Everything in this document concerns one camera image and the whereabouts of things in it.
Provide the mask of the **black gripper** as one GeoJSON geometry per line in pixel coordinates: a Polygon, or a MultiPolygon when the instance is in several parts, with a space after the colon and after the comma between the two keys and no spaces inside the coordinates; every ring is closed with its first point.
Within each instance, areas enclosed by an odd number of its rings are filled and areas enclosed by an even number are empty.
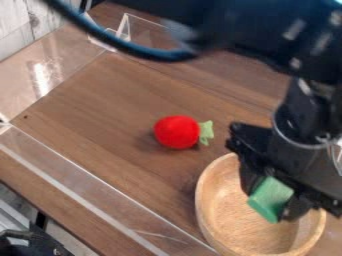
{"type": "Polygon", "coordinates": [[[279,109],[268,128],[229,124],[227,149],[239,159],[240,188],[249,196],[265,177],[273,177],[293,195],[280,212],[281,221],[296,221],[310,210],[342,216],[342,166],[334,148],[342,130],[323,115],[293,114],[279,109]]]}

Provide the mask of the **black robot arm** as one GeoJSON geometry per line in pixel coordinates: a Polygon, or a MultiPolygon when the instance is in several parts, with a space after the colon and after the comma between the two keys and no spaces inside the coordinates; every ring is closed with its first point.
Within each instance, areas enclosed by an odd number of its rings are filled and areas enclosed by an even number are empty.
{"type": "Polygon", "coordinates": [[[160,17],[189,54],[227,50],[289,76],[269,127],[235,122],[228,149],[253,209],[293,220],[310,209],[342,217],[342,2],[113,0],[160,17]]]}

